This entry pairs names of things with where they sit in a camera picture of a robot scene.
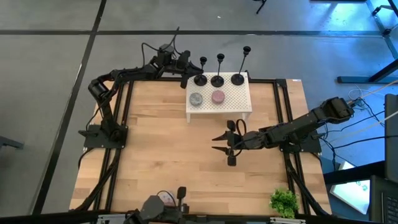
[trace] desk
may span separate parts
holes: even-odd
[[[301,81],[287,80],[287,86],[293,117],[307,113]],[[248,131],[277,124],[272,85],[250,83],[250,92],[253,113],[247,121]],[[287,121],[282,89],[279,92]],[[211,139],[224,133],[227,119],[239,118],[238,114],[193,114],[187,124],[185,90],[179,82],[134,82],[127,119],[128,139],[121,151],[111,211],[141,208],[148,196],[160,190],[176,195],[179,186],[186,186],[184,202],[190,206],[190,213],[276,215],[269,207],[270,196],[276,188],[287,189],[279,149],[244,151],[237,158],[237,166],[228,167],[225,154],[211,148],[226,144]],[[104,149],[94,149],[82,160],[70,208],[79,206],[93,190],[103,156]],[[319,160],[301,153],[301,161],[306,186],[330,213]],[[104,208],[107,192],[105,186],[100,208]]]

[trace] black stand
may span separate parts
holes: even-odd
[[[106,148],[106,149],[123,149],[126,145],[128,126],[120,126],[120,138],[118,141],[110,140],[109,136],[101,131],[101,125],[93,124],[88,126],[88,134],[86,136],[84,146],[87,148]]]
[[[22,149],[24,147],[23,143],[0,136],[0,149],[3,146],[11,146],[16,149]]]
[[[398,59],[395,59],[392,63],[390,63],[385,68],[383,68],[382,70],[380,70],[371,77],[337,77],[337,82],[363,83],[363,84],[371,84],[371,83],[388,84],[398,80],[398,78],[396,77],[387,77],[397,69],[398,69]]]
[[[323,175],[325,184],[345,184],[358,180],[370,179],[372,175],[384,178],[385,162],[374,162],[364,166],[354,167],[352,169],[339,170]]]
[[[255,0],[255,1],[262,1],[262,4],[261,4],[260,8],[256,12],[256,14],[258,14],[260,12],[260,10],[262,9],[262,7],[264,6],[264,4],[266,3],[267,0]]]
[[[393,1],[393,0],[388,0],[388,3],[390,4],[389,6],[381,5],[381,6],[377,7],[377,8],[375,8],[375,9],[373,10],[373,12],[372,12],[372,16],[375,16],[382,8],[393,10],[394,13],[398,16],[398,8],[397,8],[397,6],[395,5],[394,1]],[[382,34],[383,34],[383,35],[389,35],[389,34],[391,33],[391,31],[393,31],[393,30],[394,30],[395,28],[397,28],[397,27],[398,27],[398,24],[396,24],[395,26],[393,26],[393,27],[391,27],[391,28],[387,28],[387,29],[385,29],[385,30],[383,31]]]

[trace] black table leg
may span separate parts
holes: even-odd
[[[345,184],[358,180],[370,179],[372,175],[384,177],[385,162],[374,162],[372,164],[354,167],[346,170],[339,170],[323,175],[325,184]]]
[[[23,143],[0,136],[0,147],[1,146],[11,146],[17,149],[22,149],[24,147]]]
[[[398,80],[396,77],[387,77],[398,69],[398,59],[378,71],[371,77],[337,77],[338,83],[391,83]]]
[[[258,14],[260,12],[260,10],[262,9],[262,7],[264,6],[264,4],[266,3],[267,0],[261,0],[262,4],[260,6],[260,8],[257,10],[256,14]]]

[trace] mounting plate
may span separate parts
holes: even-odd
[[[88,131],[96,133],[86,137],[84,146],[87,148],[106,148],[106,149],[123,149],[126,145],[128,126],[120,126],[121,139],[119,141],[110,141],[101,126],[93,124],[88,126]]]
[[[313,139],[312,136],[317,136],[317,131],[312,131],[300,144],[291,145],[289,143],[283,143],[279,146],[279,149],[283,152],[321,152],[319,139]]]

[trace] black peg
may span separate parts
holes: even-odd
[[[224,85],[224,78],[220,76],[220,67],[221,67],[221,63],[223,62],[224,58],[225,58],[225,56],[223,54],[217,55],[218,72],[217,72],[217,75],[215,75],[211,78],[211,84],[217,88]]]
[[[243,77],[243,75],[241,75],[241,71],[242,71],[242,68],[243,68],[244,59],[246,58],[246,56],[249,55],[250,51],[251,51],[251,48],[249,46],[243,47],[243,61],[242,61],[241,69],[239,69],[239,73],[238,74],[234,74],[231,77],[231,82],[234,85],[242,85],[244,83],[244,77]]]
[[[207,58],[206,57],[200,57],[200,65],[201,65],[201,69],[202,70],[203,70],[203,66],[206,64],[206,62],[207,62]],[[207,77],[204,76],[204,74],[197,75],[197,76],[195,76],[193,81],[198,86],[204,86],[207,83]]]

